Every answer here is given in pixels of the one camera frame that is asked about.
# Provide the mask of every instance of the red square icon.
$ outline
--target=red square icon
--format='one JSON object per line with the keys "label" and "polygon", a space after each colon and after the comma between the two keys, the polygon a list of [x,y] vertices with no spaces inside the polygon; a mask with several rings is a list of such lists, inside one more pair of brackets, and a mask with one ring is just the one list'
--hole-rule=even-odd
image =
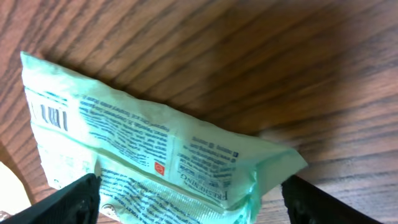
{"label": "red square icon", "polygon": [[164,166],[160,165],[158,162],[155,162],[155,170],[161,175],[164,175]]}

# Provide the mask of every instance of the dark blurry object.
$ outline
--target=dark blurry object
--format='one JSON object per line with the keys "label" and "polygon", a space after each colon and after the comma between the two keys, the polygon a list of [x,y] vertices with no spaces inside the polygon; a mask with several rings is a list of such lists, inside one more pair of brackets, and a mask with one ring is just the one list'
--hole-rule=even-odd
{"label": "dark blurry object", "polygon": [[1,224],[94,224],[100,182],[94,174],[87,174]]}
{"label": "dark blurry object", "polygon": [[380,224],[296,175],[282,184],[282,195],[292,224]]}

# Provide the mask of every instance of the barcode number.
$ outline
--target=barcode number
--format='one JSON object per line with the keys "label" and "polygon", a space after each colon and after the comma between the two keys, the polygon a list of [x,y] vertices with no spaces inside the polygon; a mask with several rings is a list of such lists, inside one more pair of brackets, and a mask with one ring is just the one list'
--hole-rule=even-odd
{"label": "barcode number", "polygon": [[47,124],[68,131],[67,112],[45,105],[34,107],[33,103],[30,106],[32,107],[32,114],[35,119],[41,119]]}

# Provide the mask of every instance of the wooden surface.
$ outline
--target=wooden surface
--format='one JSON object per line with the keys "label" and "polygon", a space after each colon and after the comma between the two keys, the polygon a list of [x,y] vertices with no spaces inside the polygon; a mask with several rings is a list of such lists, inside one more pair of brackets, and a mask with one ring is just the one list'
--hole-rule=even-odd
{"label": "wooden surface", "polygon": [[[1,0],[0,160],[40,166],[19,51],[238,133],[296,147],[300,175],[398,223],[398,1]],[[258,223],[288,223],[278,189]],[[111,223],[103,216],[99,223]]]}

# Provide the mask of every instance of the mint green packet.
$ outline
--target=mint green packet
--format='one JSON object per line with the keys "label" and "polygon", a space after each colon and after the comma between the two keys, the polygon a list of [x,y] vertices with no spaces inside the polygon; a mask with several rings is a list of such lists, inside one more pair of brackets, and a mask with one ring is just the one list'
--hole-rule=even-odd
{"label": "mint green packet", "polygon": [[138,100],[21,52],[45,175],[101,176],[100,212],[123,223],[254,223],[261,196],[304,168],[297,151]]}

